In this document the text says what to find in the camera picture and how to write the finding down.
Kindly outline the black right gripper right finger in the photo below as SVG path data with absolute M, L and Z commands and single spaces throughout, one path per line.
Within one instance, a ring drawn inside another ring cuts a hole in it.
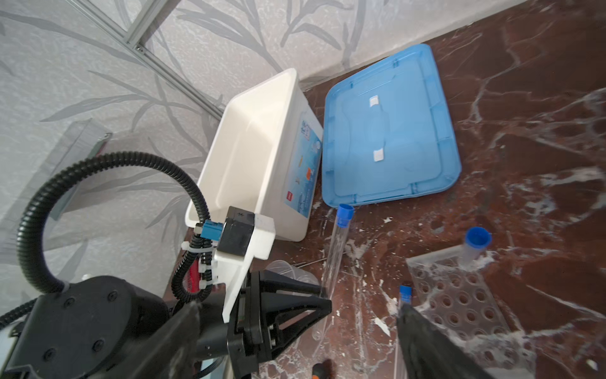
M 409 378 L 492 377 L 410 304 L 400 308 L 397 331 Z

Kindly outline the blue capped test tube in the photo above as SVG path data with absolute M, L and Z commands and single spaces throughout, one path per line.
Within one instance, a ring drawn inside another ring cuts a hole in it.
M 338 283 L 342 256 L 345 250 L 345 245 L 347 244 L 350 225 L 354 213 L 355 209 L 351 205 L 342 204 L 337 209 L 336 222 L 331 235 L 327 260 L 324 265 L 324 272 L 321 280 L 322 291 L 320 294 L 322 298 L 331 300 L 332 309 L 328 316 L 323 318 L 313 327 L 312 337 L 316 341 L 323 340 L 327 330 L 327 324 L 329 324 L 331 320 L 331 313 L 335 309 L 333 295 L 335 293 L 336 284 Z
M 412 304 L 413 298 L 413 283 L 407 282 L 399 286 L 399 297 L 398 297 L 398 316 L 401 314 L 402 306 Z M 407 379 L 407 369 L 402 357 L 402 348 L 399 340 L 395 344 L 395 361 L 394 361 L 394 379 Z
M 486 251 L 491 243 L 492 235 L 488 230 L 484 227 L 472 227 L 466 232 L 461 245 L 459 263 L 468 265 Z

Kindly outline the clear test tube rack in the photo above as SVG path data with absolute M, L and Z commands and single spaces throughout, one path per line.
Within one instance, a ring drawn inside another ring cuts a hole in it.
M 511 331 L 466 244 L 407 259 L 419 304 L 431 321 L 495 378 L 534 378 L 535 350 Z

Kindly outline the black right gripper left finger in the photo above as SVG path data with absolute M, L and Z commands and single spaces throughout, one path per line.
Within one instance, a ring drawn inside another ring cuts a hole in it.
M 200 335 L 199 302 L 188 303 L 101 378 L 191 378 Z

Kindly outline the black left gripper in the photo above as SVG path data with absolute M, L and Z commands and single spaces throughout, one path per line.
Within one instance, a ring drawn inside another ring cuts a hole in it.
M 223 318 L 227 292 L 213 292 L 202 303 L 194 357 L 199 361 L 228 358 L 233 377 L 251 378 L 260 366 L 263 327 L 268 347 L 290 347 L 331 313 L 332 301 L 320 292 L 317 285 L 268 270 L 249 273 L 227 319 Z

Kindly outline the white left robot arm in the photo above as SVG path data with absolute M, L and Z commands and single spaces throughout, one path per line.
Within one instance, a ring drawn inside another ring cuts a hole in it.
M 117 167 L 168 175 L 199 216 L 171 280 L 175 305 L 114 276 L 71 284 L 47 266 L 44 229 L 55 205 L 86 178 Z M 317 285 L 250 270 L 274 238 L 271 218 L 239 208 L 212 222 L 197 184 L 160 156 L 118 152 L 69 166 L 33 195 L 17 229 L 19 265 L 39 296 L 1 318 L 1 376 L 204 378 L 225 367 L 250 377 L 332 310 Z

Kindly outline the white plastic storage bin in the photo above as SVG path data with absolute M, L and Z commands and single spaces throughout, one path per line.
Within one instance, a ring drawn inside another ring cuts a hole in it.
M 294 68 L 235 96 L 197 181 L 211 220 L 224 221 L 236 207 L 271 217 L 278 239 L 303 240 L 323 139 Z

